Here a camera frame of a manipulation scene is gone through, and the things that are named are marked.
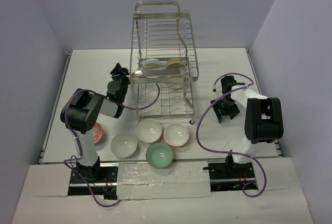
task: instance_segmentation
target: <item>metal wire rack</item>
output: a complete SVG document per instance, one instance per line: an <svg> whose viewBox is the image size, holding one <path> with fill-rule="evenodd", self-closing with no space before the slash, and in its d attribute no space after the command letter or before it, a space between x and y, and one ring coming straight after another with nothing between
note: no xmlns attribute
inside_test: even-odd
<svg viewBox="0 0 332 224"><path fill-rule="evenodd" d="M142 5L174 5L177 12L141 13ZM157 63L157 69L146 67ZM176 1L146 1L135 6L130 59L130 82L137 118L190 118L195 107L191 83L198 80L199 69L190 14L180 11ZM157 96L158 101L143 108Z"/></svg>

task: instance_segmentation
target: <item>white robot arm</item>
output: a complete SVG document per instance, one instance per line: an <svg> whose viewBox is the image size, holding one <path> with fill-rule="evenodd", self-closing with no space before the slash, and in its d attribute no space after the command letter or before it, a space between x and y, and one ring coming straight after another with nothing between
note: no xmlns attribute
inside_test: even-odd
<svg viewBox="0 0 332 224"><path fill-rule="evenodd" d="M232 87L232 90L240 87L241 86L234 86ZM248 99L251 98L262 99L262 100L267 99L266 96L263 96L250 88L235 91L234 93L231 93L230 97L232 100L240 103L245 108L247 107ZM253 144L251 143L250 140L247 139L246 136L244 136L240 144L233 151L247 154L253 157L261 149L261 147L265 145L266 145L265 142ZM234 163L239 163L239 164L249 163L251 161L250 158L241 155L233 155L233 159Z"/></svg>
<svg viewBox="0 0 332 224"><path fill-rule="evenodd" d="M241 85L234 80L233 76L226 76L222 79L222 92L216 91L217 97L230 90L243 87L243 84ZM283 122L278 98L268 98L249 88L235 91L214 106L219 123L222 121L222 116L233 119L239 114L240 111L235 103L240 103L246 108L246 116L245 136L233 152L253 157L266 143L272 143L282 137ZM246 164L251 161L245 156L232 156L234 163L237 164Z"/></svg>
<svg viewBox="0 0 332 224"><path fill-rule="evenodd" d="M100 159L95 150L92 128L99 114L119 118L122 114L128 85L128 69L119 63L110 73L106 96L91 90L77 89L61 111L60 119L66 127L76 132L76 148L81 156L77 170L88 180L95 181L100 174Z"/></svg>

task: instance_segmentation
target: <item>ceramic bowl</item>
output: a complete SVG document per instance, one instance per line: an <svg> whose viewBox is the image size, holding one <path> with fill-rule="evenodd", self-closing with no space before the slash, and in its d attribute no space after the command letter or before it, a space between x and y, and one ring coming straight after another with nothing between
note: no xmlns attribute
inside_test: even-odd
<svg viewBox="0 0 332 224"><path fill-rule="evenodd" d="M138 124L136 133L141 141L145 143L154 143L160 138L162 129L157 120L144 119Z"/></svg>
<svg viewBox="0 0 332 224"><path fill-rule="evenodd" d="M166 127L164 138L171 146L182 146L189 139L188 128L180 123L173 123Z"/></svg>
<svg viewBox="0 0 332 224"><path fill-rule="evenodd" d="M130 157L137 149L137 139L132 134L119 133L112 139L110 149L118 158Z"/></svg>
<svg viewBox="0 0 332 224"><path fill-rule="evenodd" d="M182 61L181 58L174 57L174 58L170 58L170 59L167 61L166 66L171 65L171 64L173 64L173 63L181 63L181 64L184 65L184 66L186 65L186 64L184 63L184 61Z"/></svg>
<svg viewBox="0 0 332 224"><path fill-rule="evenodd" d="M103 137L104 130L101 124L95 123L94 127L92 128L92 135L94 144L97 144Z"/></svg>
<svg viewBox="0 0 332 224"><path fill-rule="evenodd" d="M174 62L172 64L169 64L165 69L166 70L173 70L173 69L186 70L186 65L184 63L180 63L180 62Z"/></svg>
<svg viewBox="0 0 332 224"><path fill-rule="evenodd" d="M148 59L143 63L142 71L150 71L150 70L164 70L164 66L161 61L158 59Z"/></svg>
<svg viewBox="0 0 332 224"><path fill-rule="evenodd" d="M165 143L156 143L146 150L146 161L154 168L165 168L173 161L173 151Z"/></svg>

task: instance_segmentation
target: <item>purple cable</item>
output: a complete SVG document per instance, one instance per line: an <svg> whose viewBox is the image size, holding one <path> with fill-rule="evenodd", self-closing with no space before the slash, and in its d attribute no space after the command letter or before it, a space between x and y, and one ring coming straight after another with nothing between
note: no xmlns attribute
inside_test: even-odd
<svg viewBox="0 0 332 224"><path fill-rule="evenodd" d="M160 87L158 86L158 84L156 84L157 88L158 88L158 95L156 97L156 99L149 105L145 106L145 107L142 107L142 108L139 108L139 110L142 110L142 109L146 109L150 106L152 106L156 101L157 99L159 98L159 95L160 95ZM73 99L80 93L83 93L83 92L90 92L90 93L94 93L96 94L96 92L92 91L92 90L88 90L88 89L82 89L82 90L79 90L77 91L76 93L73 94L73 96L69 99L67 105L66 105L66 109L65 109L65 113L64 113L64 122L65 122L65 125L66 127L71 131L71 133L73 134L73 136L75 137L76 139L76 142L77 142L77 146L78 146L78 150L79 150L79 156L80 158L77 158L75 157L74 155L72 155L72 157L75 157L75 159L73 159L72 157L70 159L66 159L63 161L63 163L71 170L73 170L77 175L79 175L82 180L87 184L88 188L89 188L89 191L94 199L94 201L101 207L113 207L115 206L116 204L118 204L121 200L118 200L117 202L113 203L113 204L110 204L110 205L105 205L105 204L102 204L100 203L97 198L95 197L93 191L92 191L92 188L89 184L89 182L73 167L73 166L69 166L69 164L67 163L70 163L72 164L72 161L78 161L79 159L81 159L83 157L83 151L82 151L82 145L81 145L81 142L79 140L79 136L77 135L77 133L73 130L73 128L70 126L69 124L69 120L68 120L68 109L69 109L69 106L71 105L71 102L73 101ZM132 107L128 107L128 106L124 106L122 105L121 103L118 103L118 102L115 102L115 101L112 101L112 100L109 100L110 102L113 102L119 106L123 106L124 108L127 108L127 109L130 109L130 110L136 110L135 108L132 108Z"/></svg>
<svg viewBox="0 0 332 224"><path fill-rule="evenodd" d="M210 110L215 104L217 104L218 101L222 100L224 97L230 95L231 93L234 93L234 92L236 92L236 91L238 91L238 90L246 89L247 87L250 87L250 86L252 86L252 85L254 84L254 81L253 81L252 79L250 79L249 77L245 76L245 75L238 74L238 73L228 73L228 74L224 74L224 75L220 76L220 77L216 80L216 82L214 83L214 85L216 85L216 83L218 82L218 80L220 80L222 77L224 77L224 76L226 76L226 75L240 75L240 76L243 76L243 77L249 79L251 83L248 84L247 86L243 86L243 87L240 87L240 88L236 88L236 89L233 89L233 90L231 90L231 91L229 91L229 92L223 94L222 96L220 96L219 98L217 98L217 99L216 99L216 100L215 100L215 101L214 101L214 102L213 102L213 103L212 103L212 104L211 104L211 105L205 110L205 112L203 113L202 117L199 119L198 124L197 124L197 128L196 128L196 140L197 140L197 143L199 144L200 147L202 147L204 150L207 150L207 151L209 151L209 152L222 153L222 154L228 154L228 155L241 155L241 156L244 156L244 157L247 157L247 158L251 158L252 160L254 160L254 161L258 164L258 166L260 167L260 169L261 169L261 171L262 171L262 173L263 173L263 177L264 177L264 185L263 185L263 188L262 188L262 190L261 190L258 194L255 194L255 195L247 194L247 193L244 191L244 190L245 190L245 187L248 186L249 184L254 183L253 181L250 181L250 182L248 182L247 184L245 184L245 185L243 186L242 191L243 191L243 193L244 193L247 197L255 198L255 197L260 196L260 195L264 192L264 190L265 190L265 188L266 188L266 184L267 184L266 174L265 174L265 171L264 171L264 169L263 169L263 166L261 166L260 162L259 162L256 158L252 158L251 156L249 156L249 155L247 155L247 154L243 154L243 153L239 153L239 152L234 152L234 151L222 151L222 150L211 150L211 149L208 149L208 148L206 148L205 146L203 146L203 145L201 144L201 142L199 141L199 137L198 137L199 128L200 128L200 126L201 126L201 123L202 123L202 121L203 121L203 118L204 118L205 115L208 113L208 111L209 111L209 110Z"/></svg>

